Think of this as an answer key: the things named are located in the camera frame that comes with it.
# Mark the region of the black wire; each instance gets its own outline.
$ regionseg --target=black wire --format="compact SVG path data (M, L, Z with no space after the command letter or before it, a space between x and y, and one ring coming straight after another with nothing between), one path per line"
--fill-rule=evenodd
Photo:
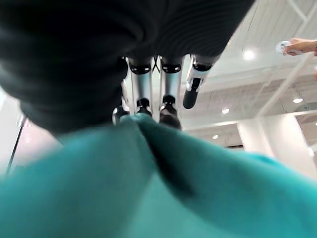
M154 72L154 69L155 69L155 68L157 68L157 69L158 69L158 72L160 73L160 69L159 69L159 67L158 67L158 57L157 57L157 56L154 57L154 66L153 66L152 72Z
M12 166L12 162L13 162L13 159L14 159L14 155L15 155L16 149L18 147L18 144L19 144L19 141L20 141L20 137L21 137L21 134L22 134L22 130L23 130L23 127L24 127L24 123L25 123L25 119L22 122L22 125L21 125L19 133L18 133L18 137L17 137L17 139L15 141L15 145L14 145L14 148L13 148L9 163L8 163L7 168L6 168L6 175L8 175L9 172L10 172L10 169L11 169L11 166Z

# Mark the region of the recessed ceiling light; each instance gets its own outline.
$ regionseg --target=recessed ceiling light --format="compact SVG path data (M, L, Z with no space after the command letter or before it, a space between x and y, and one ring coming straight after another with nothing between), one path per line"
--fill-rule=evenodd
M255 57L255 55L254 55L253 51L245 51L244 54L243 54L243 58L246 61L253 60L254 57Z
M230 111L230 109L226 108L222 110L222 114L227 114Z
M303 101L303 99L302 98L295 98L294 100L293 100L293 102L294 103L301 103Z

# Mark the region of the white object in hand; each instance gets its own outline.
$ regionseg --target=white object in hand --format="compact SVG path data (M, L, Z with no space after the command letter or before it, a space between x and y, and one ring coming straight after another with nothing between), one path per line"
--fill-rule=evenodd
M287 47L287 46L290 46L290 45L292 45L292 43L290 43L289 41L281 41L276 46L276 52L282 54L282 53L284 53L284 48ZM295 53L297 55L301 55L303 52L302 51L293 50L293 51L290 51L289 53Z

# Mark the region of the teal fabric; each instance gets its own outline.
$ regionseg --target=teal fabric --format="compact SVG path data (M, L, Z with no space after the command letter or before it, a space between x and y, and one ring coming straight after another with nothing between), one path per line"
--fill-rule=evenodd
M0 186L1 238L315 238L317 184L147 116L91 128Z

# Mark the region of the white column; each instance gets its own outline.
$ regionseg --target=white column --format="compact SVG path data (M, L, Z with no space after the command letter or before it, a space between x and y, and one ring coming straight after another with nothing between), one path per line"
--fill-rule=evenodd
M293 115L245 120L238 123L238 130L247 151L273 156L289 167L317 179L314 158Z

